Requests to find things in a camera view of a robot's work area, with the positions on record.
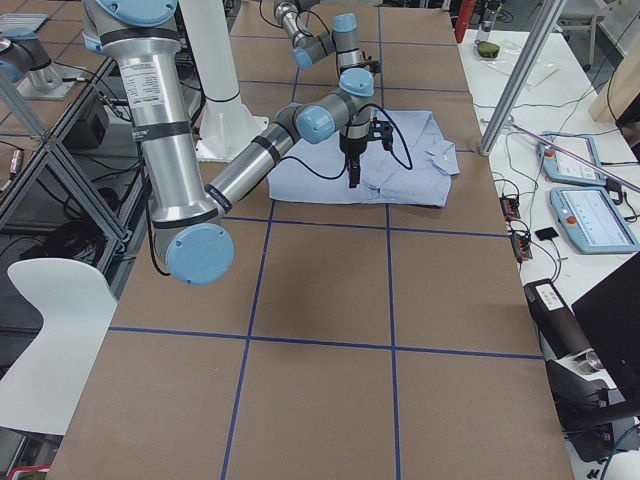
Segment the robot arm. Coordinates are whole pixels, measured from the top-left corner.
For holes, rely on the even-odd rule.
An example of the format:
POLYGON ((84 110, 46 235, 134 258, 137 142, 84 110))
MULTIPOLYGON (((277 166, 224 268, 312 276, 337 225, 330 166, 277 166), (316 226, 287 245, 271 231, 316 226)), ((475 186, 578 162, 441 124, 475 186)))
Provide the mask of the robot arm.
POLYGON ((218 1, 87 1, 88 48, 113 58, 133 118, 132 135, 150 175, 156 207, 151 252, 174 278, 205 285, 221 278, 234 244, 220 220, 245 198, 299 141, 317 144, 337 136, 345 160, 342 174, 360 181, 360 157, 373 141, 392 144, 392 129, 371 116, 378 63, 360 49, 351 13, 314 35, 299 17, 308 1, 278 1, 278 28, 291 40, 300 68, 334 56, 337 88, 321 100, 291 105, 274 119, 259 119, 243 105, 223 5, 218 1), (211 182, 200 173, 191 118, 175 57, 183 22, 206 100, 201 132, 227 163, 211 182))
POLYGON ((358 21, 354 13, 335 16, 331 28, 311 8, 318 1, 275 1, 273 18, 291 40, 293 56, 300 69, 308 69, 333 56, 340 76, 351 68, 363 68, 373 76, 381 71, 380 61, 367 56, 360 48, 358 21), (315 16, 323 31, 314 34, 303 24, 302 15, 315 16))

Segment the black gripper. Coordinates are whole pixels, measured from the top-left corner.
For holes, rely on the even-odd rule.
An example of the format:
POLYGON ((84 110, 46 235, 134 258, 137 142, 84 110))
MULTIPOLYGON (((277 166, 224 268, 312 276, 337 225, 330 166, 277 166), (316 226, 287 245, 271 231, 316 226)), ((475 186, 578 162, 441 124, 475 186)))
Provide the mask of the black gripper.
POLYGON ((380 61, 367 56, 360 49, 338 52, 337 68, 339 75, 351 68, 363 68, 372 75, 377 75, 381 71, 380 61))
POLYGON ((385 151, 393 152, 393 131, 389 121, 382 121, 377 117, 362 124, 347 125, 339 131, 339 147, 346 158, 350 189, 355 189, 360 184, 359 156, 366 151, 367 144, 380 141, 385 151))

